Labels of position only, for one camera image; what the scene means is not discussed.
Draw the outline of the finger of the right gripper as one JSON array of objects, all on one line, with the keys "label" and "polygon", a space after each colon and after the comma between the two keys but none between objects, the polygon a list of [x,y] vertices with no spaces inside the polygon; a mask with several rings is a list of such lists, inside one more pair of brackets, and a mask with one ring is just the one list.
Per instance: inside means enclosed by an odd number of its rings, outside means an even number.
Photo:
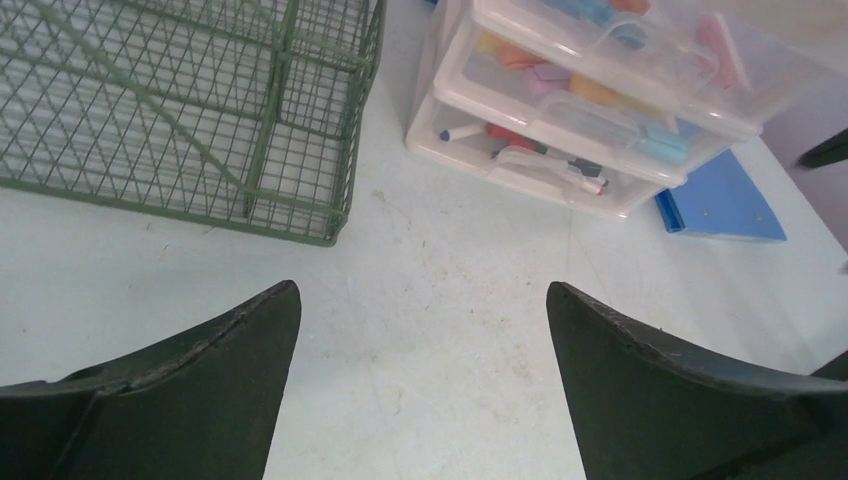
[{"label": "finger of the right gripper", "polygon": [[818,169],[846,161],[848,158],[848,129],[845,129],[802,154],[797,165],[803,169]]}]

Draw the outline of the clear blue tip highlighter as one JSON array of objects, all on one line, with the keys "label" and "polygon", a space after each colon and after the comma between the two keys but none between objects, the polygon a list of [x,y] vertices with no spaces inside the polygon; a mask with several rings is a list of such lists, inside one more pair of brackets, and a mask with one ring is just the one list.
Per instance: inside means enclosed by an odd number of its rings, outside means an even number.
[{"label": "clear blue tip highlighter", "polygon": [[640,139],[635,147],[647,156],[672,164],[685,162],[689,154],[686,138],[655,124],[641,126]]}]

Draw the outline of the white plastic drawer organizer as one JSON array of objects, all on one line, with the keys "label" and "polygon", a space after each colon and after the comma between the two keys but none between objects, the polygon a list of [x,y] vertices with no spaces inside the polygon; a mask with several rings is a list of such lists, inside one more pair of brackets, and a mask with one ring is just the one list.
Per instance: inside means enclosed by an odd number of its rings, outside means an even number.
[{"label": "white plastic drawer organizer", "polygon": [[626,217],[826,73],[721,1],[442,1],[407,147],[551,203]]}]

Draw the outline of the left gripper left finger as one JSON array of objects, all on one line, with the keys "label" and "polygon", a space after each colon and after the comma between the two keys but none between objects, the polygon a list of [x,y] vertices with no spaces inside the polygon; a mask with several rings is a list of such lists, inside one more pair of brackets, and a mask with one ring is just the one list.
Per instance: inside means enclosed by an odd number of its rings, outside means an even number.
[{"label": "left gripper left finger", "polygon": [[55,381],[1,390],[5,479],[260,479],[301,320],[280,282]]}]

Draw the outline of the yellow orange highlighter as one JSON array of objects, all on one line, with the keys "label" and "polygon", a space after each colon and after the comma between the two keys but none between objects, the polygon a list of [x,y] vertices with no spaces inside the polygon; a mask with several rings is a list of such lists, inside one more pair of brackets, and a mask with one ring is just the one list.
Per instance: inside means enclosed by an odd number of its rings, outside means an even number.
[{"label": "yellow orange highlighter", "polygon": [[660,125],[672,131],[678,131],[676,120],[672,115],[641,100],[611,89],[587,76],[573,73],[568,90],[572,94],[597,105],[626,112],[636,112],[655,120]]}]

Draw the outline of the purple pink highlighter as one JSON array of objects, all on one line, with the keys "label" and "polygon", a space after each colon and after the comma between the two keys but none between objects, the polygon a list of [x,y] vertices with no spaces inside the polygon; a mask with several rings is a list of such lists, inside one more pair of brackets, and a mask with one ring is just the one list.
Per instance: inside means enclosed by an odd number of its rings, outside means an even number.
[{"label": "purple pink highlighter", "polygon": [[570,70],[551,63],[537,64],[524,70],[528,91],[535,96],[567,90],[571,76]]}]

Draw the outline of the black cap marker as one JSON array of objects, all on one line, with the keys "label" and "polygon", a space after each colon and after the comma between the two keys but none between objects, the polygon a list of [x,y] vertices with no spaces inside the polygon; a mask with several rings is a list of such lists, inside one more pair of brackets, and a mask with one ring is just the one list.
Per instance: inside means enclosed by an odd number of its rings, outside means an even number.
[{"label": "black cap marker", "polygon": [[557,174],[564,174],[566,172],[580,174],[601,187],[606,187],[609,184],[609,181],[602,172],[603,167],[599,164],[581,157],[565,154],[555,149],[550,149],[546,146],[538,147],[537,152],[546,158],[544,168],[551,172]]}]

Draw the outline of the blue cap whiteboard marker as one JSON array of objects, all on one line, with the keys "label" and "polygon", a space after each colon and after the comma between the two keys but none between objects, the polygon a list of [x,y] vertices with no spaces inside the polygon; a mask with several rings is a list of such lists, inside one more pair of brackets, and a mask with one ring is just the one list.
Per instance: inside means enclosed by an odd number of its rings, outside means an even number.
[{"label": "blue cap whiteboard marker", "polygon": [[486,132],[486,122],[474,122],[458,127],[453,127],[449,129],[442,130],[438,134],[438,138],[442,142],[451,142],[457,141],[461,139],[465,139],[468,137],[480,135]]}]

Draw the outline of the light blue highlighter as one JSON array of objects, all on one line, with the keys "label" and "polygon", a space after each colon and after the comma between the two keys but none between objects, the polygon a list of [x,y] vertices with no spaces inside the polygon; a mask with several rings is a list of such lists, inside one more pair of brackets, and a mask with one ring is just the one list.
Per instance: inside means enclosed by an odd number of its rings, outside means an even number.
[{"label": "light blue highlighter", "polygon": [[543,0],[548,7],[578,20],[605,26],[618,14],[607,0]]}]

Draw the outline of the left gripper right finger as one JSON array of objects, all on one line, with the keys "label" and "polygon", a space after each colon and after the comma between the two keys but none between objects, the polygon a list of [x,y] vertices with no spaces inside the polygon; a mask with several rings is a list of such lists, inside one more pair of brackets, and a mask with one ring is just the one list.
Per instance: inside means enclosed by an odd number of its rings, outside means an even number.
[{"label": "left gripper right finger", "polygon": [[808,375],[708,350],[565,282],[546,308],[590,479],[843,479],[847,358]]}]

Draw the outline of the red cap marker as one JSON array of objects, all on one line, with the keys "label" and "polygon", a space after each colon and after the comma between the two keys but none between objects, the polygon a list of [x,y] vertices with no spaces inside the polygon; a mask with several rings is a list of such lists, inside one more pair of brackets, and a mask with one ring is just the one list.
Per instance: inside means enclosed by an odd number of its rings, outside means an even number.
[{"label": "red cap marker", "polygon": [[508,146],[516,146],[530,151],[536,151],[535,143],[521,134],[503,128],[493,123],[487,123],[485,133],[495,139],[506,140]]},{"label": "red cap marker", "polygon": [[575,188],[590,195],[602,196],[605,193],[603,184],[596,179],[587,178],[582,175],[570,175],[566,178],[566,180]]}]

